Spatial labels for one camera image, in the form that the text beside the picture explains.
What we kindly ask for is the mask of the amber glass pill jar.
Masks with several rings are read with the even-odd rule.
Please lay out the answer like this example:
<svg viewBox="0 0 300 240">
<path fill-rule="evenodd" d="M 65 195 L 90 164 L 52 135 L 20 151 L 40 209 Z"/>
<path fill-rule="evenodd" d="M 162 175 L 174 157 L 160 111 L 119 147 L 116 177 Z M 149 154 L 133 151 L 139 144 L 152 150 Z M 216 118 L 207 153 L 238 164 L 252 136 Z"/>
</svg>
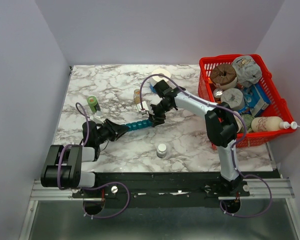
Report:
<svg viewBox="0 0 300 240">
<path fill-rule="evenodd" d="M 133 92 L 133 101 L 136 105 L 141 103 L 141 97 L 140 97 L 140 90 L 139 89 L 134 90 L 134 92 Z"/>
</svg>

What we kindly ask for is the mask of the white toilet paper roll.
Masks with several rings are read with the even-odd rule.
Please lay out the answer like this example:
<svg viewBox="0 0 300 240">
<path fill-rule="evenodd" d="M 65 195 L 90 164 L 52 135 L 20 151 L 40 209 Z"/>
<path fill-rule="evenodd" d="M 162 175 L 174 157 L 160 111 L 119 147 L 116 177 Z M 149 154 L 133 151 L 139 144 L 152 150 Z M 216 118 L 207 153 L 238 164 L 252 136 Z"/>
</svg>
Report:
<svg viewBox="0 0 300 240">
<path fill-rule="evenodd" d="M 164 68 L 157 68 L 151 74 L 153 76 L 150 78 L 150 85 L 152 85 L 153 87 L 161 80 L 164 80 L 168 85 L 170 84 L 170 80 L 166 78 L 171 77 L 171 73 L 168 70 Z"/>
</svg>

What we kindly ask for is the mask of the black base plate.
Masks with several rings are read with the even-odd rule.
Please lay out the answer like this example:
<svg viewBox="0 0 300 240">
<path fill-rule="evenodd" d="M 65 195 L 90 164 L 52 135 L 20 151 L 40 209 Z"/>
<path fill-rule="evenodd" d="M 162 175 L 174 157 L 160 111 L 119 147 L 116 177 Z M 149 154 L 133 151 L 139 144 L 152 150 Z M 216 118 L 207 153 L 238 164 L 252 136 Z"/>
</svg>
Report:
<svg viewBox="0 0 300 240">
<path fill-rule="evenodd" d="M 128 208 L 215 208 L 220 197 L 239 198 L 252 195 L 244 190 L 243 177 L 227 183 L 217 172 L 101 172 L 95 173 L 91 189 L 79 185 L 81 173 L 62 170 L 57 180 L 53 166 L 41 176 L 43 187 L 79 189 L 72 196 L 88 208 L 101 204 L 110 209 Z"/>
</svg>

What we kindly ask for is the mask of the green pill bottle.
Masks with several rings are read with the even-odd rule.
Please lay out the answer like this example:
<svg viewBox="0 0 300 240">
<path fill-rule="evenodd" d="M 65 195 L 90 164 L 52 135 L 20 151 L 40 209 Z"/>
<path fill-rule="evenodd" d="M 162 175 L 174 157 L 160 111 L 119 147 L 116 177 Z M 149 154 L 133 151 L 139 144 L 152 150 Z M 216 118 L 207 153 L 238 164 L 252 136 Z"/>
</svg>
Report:
<svg viewBox="0 0 300 240">
<path fill-rule="evenodd" d="M 87 98 L 87 103 L 93 114 L 97 114 L 97 115 L 101 114 L 101 108 L 99 102 L 94 95 L 91 95 Z"/>
</svg>

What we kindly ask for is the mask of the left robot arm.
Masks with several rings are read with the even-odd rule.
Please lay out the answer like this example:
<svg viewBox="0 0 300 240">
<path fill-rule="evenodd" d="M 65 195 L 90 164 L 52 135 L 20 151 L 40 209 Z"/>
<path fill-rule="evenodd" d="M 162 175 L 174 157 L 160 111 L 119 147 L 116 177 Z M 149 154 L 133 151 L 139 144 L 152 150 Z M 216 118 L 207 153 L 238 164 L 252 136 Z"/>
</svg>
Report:
<svg viewBox="0 0 300 240">
<path fill-rule="evenodd" d="M 116 124 L 109 119 L 103 123 L 84 122 L 81 144 L 50 146 L 40 176 L 41 185 L 60 190 L 83 188 L 89 197 L 97 197 L 101 185 L 96 182 L 95 173 L 82 170 L 82 163 L 96 161 L 100 156 L 100 145 L 107 141 L 115 142 L 129 129 L 128 126 Z"/>
</svg>

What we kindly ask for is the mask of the grey paper roll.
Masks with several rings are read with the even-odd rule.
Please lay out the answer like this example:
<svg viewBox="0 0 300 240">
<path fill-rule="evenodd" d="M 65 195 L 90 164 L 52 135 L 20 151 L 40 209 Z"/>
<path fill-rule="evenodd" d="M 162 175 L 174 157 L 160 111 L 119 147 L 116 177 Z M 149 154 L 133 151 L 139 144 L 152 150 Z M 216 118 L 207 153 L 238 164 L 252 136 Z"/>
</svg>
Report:
<svg viewBox="0 0 300 240">
<path fill-rule="evenodd" d="M 229 88 L 225 90 L 220 98 L 221 102 L 225 102 L 233 111 L 239 111 L 245 106 L 243 93 L 237 88 Z"/>
</svg>

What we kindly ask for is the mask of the blue tape roll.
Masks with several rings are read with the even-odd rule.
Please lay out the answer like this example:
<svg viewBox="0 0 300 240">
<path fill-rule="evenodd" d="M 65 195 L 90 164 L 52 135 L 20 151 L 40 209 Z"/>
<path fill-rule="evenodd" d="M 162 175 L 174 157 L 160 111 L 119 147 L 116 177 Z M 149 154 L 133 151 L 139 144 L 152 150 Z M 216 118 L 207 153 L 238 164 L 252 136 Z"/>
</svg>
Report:
<svg viewBox="0 0 300 240">
<path fill-rule="evenodd" d="M 149 88 L 150 88 L 150 90 L 151 90 L 153 93 L 155 93 L 155 94 L 157 93 L 156 90 L 154 89 L 154 87 L 153 87 L 151 84 L 149 85 Z"/>
</svg>

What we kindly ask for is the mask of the brown paper roll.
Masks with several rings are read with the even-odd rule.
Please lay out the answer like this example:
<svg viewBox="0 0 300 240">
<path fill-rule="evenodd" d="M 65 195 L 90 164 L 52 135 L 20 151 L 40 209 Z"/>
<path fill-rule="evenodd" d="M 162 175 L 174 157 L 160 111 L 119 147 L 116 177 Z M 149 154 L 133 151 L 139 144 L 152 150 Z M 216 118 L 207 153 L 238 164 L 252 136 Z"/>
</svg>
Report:
<svg viewBox="0 0 300 240">
<path fill-rule="evenodd" d="M 237 73 L 231 64 L 223 63 L 216 66 L 210 73 L 210 80 L 216 88 L 223 91 L 237 86 Z"/>
</svg>

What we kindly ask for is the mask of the cream squeeze bottle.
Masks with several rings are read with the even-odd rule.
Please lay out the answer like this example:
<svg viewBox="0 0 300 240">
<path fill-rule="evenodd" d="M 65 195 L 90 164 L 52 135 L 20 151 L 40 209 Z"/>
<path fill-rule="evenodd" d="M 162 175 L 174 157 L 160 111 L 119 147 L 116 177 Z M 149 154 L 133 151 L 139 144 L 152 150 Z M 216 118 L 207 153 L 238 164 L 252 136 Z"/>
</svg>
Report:
<svg viewBox="0 0 300 240">
<path fill-rule="evenodd" d="M 297 122 L 284 121 L 278 116 L 256 117 L 251 122 L 251 129 L 255 133 L 273 132 L 287 129 L 296 130 L 297 128 L 300 128 Z"/>
</svg>

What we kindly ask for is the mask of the grey crumpled printed bag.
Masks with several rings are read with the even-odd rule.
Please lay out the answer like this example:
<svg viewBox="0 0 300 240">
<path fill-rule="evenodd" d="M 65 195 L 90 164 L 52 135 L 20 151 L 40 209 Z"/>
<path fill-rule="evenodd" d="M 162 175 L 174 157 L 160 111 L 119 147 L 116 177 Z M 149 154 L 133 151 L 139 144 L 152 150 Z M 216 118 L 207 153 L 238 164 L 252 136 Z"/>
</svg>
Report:
<svg viewBox="0 0 300 240">
<path fill-rule="evenodd" d="M 237 82 L 245 88 L 255 85 L 262 78 L 260 66 L 250 55 L 235 58 L 232 67 L 236 72 Z"/>
</svg>

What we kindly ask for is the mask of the silver can top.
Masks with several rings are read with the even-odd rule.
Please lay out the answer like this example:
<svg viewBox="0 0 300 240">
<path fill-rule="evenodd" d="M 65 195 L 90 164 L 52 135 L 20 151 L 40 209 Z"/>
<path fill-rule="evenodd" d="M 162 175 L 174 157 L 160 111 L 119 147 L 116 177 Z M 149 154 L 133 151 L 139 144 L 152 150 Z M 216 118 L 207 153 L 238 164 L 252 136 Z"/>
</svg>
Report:
<svg viewBox="0 0 300 240">
<path fill-rule="evenodd" d="M 220 88 L 216 88 L 214 91 L 213 91 L 213 97 L 217 100 L 217 99 L 220 99 L 221 96 L 223 95 L 223 90 L 220 89 Z"/>
</svg>

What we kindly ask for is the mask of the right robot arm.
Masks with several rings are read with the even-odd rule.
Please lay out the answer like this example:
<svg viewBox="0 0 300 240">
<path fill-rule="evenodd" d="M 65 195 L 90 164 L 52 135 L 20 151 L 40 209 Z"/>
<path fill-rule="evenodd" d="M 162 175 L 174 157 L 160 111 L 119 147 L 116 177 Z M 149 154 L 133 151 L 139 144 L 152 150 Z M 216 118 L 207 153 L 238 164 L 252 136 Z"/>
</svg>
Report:
<svg viewBox="0 0 300 240">
<path fill-rule="evenodd" d="M 218 193 L 231 196 L 243 180 L 237 166 L 237 131 L 235 113 L 226 103 L 217 104 L 200 99 L 183 87 L 171 88 L 164 80 L 153 87 L 161 101 L 150 105 L 149 121 L 152 127 L 164 124 L 171 109 L 184 109 L 205 120 L 206 133 L 216 146 L 220 161 L 220 177 L 216 182 Z"/>
</svg>

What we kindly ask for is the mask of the teal weekly pill organizer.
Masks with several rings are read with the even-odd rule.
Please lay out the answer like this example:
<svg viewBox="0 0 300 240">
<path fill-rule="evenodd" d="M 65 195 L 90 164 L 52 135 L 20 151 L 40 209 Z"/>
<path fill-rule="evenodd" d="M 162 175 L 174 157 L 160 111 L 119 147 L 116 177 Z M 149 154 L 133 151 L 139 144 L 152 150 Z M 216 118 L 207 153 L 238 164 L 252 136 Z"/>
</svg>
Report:
<svg viewBox="0 0 300 240">
<path fill-rule="evenodd" d="M 129 132 L 152 127 L 152 122 L 149 119 L 135 121 L 125 124 L 129 128 Z"/>
</svg>

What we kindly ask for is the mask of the green round object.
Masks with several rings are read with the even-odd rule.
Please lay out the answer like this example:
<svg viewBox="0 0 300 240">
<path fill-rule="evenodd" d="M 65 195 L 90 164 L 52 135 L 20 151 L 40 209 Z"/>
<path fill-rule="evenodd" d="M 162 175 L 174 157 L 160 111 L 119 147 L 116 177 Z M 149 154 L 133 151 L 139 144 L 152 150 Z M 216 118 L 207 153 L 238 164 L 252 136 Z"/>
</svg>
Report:
<svg viewBox="0 0 300 240">
<path fill-rule="evenodd" d="M 252 116 L 251 114 L 241 114 L 241 117 L 244 120 L 247 133 L 253 133 L 254 131 L 252 129 L 252 121 L 254 120 L 255 117 Z"/>
</svg>

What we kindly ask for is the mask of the aluminium rail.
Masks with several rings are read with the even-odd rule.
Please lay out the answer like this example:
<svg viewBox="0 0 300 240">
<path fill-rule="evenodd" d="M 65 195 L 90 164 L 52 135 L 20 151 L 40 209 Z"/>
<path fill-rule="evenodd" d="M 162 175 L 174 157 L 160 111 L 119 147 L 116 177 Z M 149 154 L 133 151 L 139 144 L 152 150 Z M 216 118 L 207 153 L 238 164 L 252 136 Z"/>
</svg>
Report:
<svg viewBox="0 0 300 240">
<path fill-rule="evenodd" d="M 247 179 L 243 190 L 239 191 L 239 198 L 244 199 L 267 199 L 269 192 L 273 199 L 290 199 L 295 197 L 292 184 L 288 178 L 266 178 L 265 183 L 259 179 Z M 146 193 L 144 191 L 133 192 L 132 198 L 137 197 L 166 197 L 182 196 L 189 198 L 195 192 L 190 190 L 177 190 L 176 192 Z M 73 190 L 59 190 L 56 187 L 43 187 L 40 181 L 36 180 L 32 186 L 31 201 L 101 201 L 100 197 L 89 197 L 84 193 Z"/>
</svg>

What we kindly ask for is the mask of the white pill bottle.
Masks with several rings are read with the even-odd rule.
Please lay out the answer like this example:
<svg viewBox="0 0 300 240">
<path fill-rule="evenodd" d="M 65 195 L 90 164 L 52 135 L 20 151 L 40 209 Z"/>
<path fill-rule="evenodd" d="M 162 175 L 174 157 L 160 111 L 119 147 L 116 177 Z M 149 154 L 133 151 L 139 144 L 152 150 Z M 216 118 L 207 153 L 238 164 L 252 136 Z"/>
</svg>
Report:
<svg viewBox="0 0 300 240">
<path fill-rule="evenodd" d="M 167 145 L 164 143 L 160 143 L 156 148 L 156 155 L 159 158 L 165 158 L 167 156 L 167 153 L 168 153 Z"/>
</svg>

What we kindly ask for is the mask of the blue cardboard box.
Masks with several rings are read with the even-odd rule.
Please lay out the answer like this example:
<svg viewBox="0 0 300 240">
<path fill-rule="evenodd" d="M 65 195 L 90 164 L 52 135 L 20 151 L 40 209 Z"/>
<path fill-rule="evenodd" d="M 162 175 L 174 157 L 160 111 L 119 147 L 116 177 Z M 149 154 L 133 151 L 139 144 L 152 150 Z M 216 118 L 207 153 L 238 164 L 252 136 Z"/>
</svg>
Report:
<svg viewBox="0 0 300 240">
<path fill-rule="evenodd" d="M 242 90 L 245 104 L 254 117 L 260 117 L 272 102 L 259 83 L 245 87 Z"/>
</svg>

